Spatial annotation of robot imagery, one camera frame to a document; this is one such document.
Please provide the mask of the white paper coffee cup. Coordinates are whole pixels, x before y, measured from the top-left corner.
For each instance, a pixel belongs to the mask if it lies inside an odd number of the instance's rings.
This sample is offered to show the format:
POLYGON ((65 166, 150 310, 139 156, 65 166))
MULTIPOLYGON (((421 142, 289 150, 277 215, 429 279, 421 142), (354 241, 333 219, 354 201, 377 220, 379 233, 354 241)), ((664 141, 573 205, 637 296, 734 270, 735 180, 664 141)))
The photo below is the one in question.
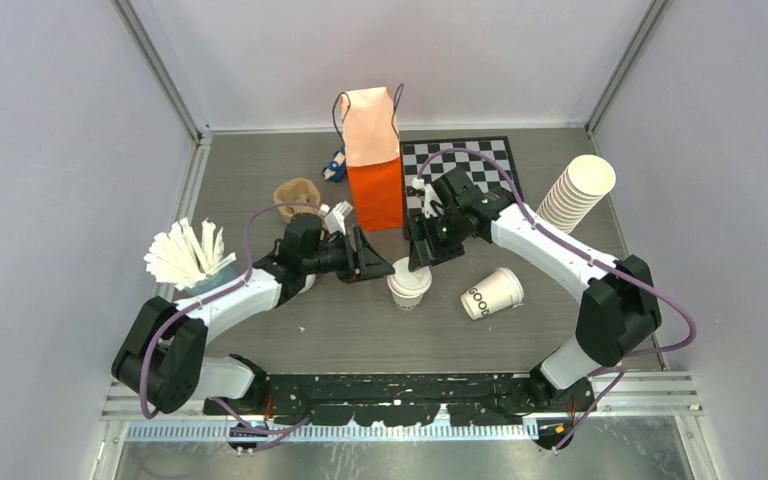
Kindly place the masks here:
POLYGON ((524 299, 524 289, 512 270, 498 267, 476 285, 474 298, 484 317, 520 305, 524 299))

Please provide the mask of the orange paper bag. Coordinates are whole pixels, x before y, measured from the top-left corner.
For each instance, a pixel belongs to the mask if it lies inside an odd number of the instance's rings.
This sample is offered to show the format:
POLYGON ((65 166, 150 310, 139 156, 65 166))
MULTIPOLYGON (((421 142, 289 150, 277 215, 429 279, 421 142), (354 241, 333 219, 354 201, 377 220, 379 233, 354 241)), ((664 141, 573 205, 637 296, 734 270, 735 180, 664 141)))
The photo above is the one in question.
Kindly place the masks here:
POLYGON ((386 87, 338 95, 340 133, 356 218, 369 232, 403 226, 403 169, 396 99, 386 87))

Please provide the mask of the stack of white paper cups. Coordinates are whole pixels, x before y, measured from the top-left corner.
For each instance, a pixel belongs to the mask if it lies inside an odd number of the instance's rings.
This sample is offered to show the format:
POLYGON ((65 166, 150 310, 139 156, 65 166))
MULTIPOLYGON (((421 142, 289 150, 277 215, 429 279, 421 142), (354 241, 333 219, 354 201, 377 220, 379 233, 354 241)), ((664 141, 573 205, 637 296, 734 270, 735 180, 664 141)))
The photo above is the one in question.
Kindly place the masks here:
POLYGON ((571 233, 616 184, 613 166, 597 155, 575 157, 537 209, 537 214, 559 230, 571 233))

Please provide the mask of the white plastic cup lid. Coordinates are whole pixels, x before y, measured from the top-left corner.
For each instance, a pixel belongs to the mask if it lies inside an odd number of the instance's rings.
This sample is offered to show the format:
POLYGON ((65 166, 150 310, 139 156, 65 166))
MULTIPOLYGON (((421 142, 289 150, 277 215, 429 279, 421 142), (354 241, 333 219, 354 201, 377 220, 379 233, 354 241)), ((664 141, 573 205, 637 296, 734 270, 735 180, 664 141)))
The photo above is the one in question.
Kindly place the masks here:
POLYGON ((460 299, 464 310, 473 321, 484 318, 490 313, 488 303, 477 287, 470 288, 460 299))

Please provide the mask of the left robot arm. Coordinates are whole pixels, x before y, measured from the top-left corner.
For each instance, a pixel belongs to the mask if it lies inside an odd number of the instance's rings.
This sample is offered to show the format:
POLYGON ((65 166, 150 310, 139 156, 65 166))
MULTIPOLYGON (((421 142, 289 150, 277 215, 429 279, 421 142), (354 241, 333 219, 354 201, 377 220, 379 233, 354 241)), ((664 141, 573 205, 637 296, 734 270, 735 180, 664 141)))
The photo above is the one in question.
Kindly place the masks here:
POLYGON ((332 273, 351 284, 394 274, 359 226, 328 236, 322 227, 319 216, 297 214, 272 251, 240 277, 181 304, 155 296, 142 305, 111 374, 138 394, 147 418, 196 399, 258 412, 267 398, 265 371, 238 354, 208 357, 206 347, 242 321, 288 302, 311 277, 332 273))

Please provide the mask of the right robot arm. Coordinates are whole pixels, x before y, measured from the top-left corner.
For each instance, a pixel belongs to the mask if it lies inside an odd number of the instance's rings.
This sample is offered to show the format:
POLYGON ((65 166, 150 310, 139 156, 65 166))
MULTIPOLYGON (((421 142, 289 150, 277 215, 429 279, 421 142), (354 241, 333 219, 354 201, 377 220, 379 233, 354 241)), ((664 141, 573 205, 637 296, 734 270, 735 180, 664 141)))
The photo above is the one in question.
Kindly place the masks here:
POLYGON ((594 251, 541 222, 503 187, 482 191, 460 167, 432 183, 414 177, 408 188, 425 202, 408 220, 409 266, 436 266, 463 255, 470 237, 509 250, 547 274, 578 303, 574 335, 529 373, 534 403, 556 410, 571 386, 602 367, 613 367, 661 326, 648 264, 594 251))

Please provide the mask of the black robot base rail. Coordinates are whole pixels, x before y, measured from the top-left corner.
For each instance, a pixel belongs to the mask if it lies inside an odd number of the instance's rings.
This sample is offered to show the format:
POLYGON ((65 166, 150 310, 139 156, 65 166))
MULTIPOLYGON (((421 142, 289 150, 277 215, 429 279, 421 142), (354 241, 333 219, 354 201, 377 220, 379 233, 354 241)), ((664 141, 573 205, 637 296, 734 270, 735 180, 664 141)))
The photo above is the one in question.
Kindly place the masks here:
POLYGON ((590 382, 551 393, 514 373, 260 375, 240 399, 208 400, 206 415, 234 411, 291 426, 426 426, 448 419, 456 427, 514 425, 533 413, 569 418, 593 402, 590 382))

